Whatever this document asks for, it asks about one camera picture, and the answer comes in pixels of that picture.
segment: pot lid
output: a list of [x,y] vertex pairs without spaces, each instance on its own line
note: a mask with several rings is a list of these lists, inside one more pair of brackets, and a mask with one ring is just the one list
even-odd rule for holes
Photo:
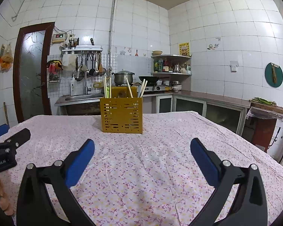
[[116,74],[120,74],[120,75],[124,75],[124,74],[126,74],[126,75],[132,75],[133,72],[130,72],[130,71],[127,71],[127,70],[122,70],[122,71],[119,71],[119,72],[116,73]]

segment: green round cutting board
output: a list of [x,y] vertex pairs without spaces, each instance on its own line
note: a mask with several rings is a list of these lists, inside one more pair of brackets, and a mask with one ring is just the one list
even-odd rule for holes
[[281,67],[275,67],[275,74],[277,76],[277,83],[272,81],[272,64],[269,63],[265,68],[265,80],[271,87],[279,87],[283,82],[283,71]]

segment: sink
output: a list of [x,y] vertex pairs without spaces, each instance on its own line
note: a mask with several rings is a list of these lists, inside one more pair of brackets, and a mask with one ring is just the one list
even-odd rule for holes
[[79,95],[79,96],[67,97],[65,98],[65,101],[89,100],[89,99],[102,98],[102,97],[104,97],[103,94],[94,93],[94,94],[89,94],[89,95]]

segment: yellow bowl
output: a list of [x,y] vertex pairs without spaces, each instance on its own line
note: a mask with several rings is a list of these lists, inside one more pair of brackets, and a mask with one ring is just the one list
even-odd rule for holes
[[158,56],[162,54],[162,51],[152,51],[153,56]]

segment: brown door frame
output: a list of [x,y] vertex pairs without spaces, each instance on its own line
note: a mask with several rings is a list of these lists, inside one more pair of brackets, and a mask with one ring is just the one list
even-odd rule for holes
[[43,24],[36,24],[30,25],[23,28],[20,28],[18,39],[15,48],[15,57],[14,57],[14,68],[13,68],[13,91],[14,91],[14,102],[15,102],[15,110],[18,122],[24,121],[24,116],[22,112],[21,106],[21,98],[20,98],[20,55],[21,55],[21,48],[24,35],[27,33],[32,33],[36,31],[45,31],[44,41],[43,41],[43,48],[42,48],[42,59],[41,59],[41,82],[44,85],[41,87],[42,92],[42,103],[45,115],[51,115],[50,109],[50,102],[47,95],[47,56],[49,55],[50,51],[50,44],[51,44],[51,36],[53,33],[55,23],[43,23]]

